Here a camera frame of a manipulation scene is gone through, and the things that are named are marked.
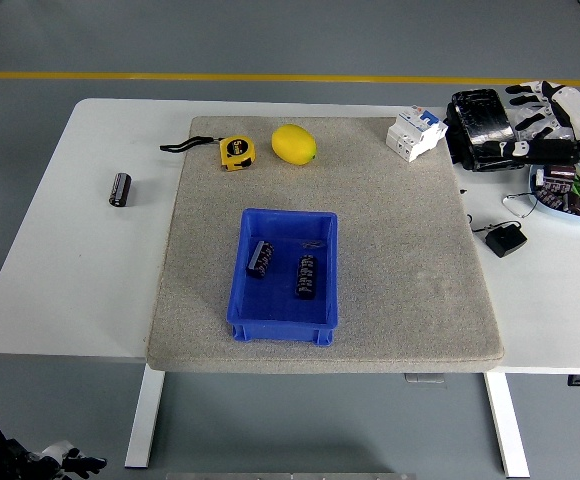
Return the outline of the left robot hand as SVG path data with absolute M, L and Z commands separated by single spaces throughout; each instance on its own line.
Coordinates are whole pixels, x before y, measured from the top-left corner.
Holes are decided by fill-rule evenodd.
M 105 458 L 86 456 L 67 440 L 46 447 L 41 452 L 41 457 L 52 460 L 55 467 L 52 479 L 70 479 L 71 474 L 76 474 L 81 479 L 89 479 L 107 466 Z

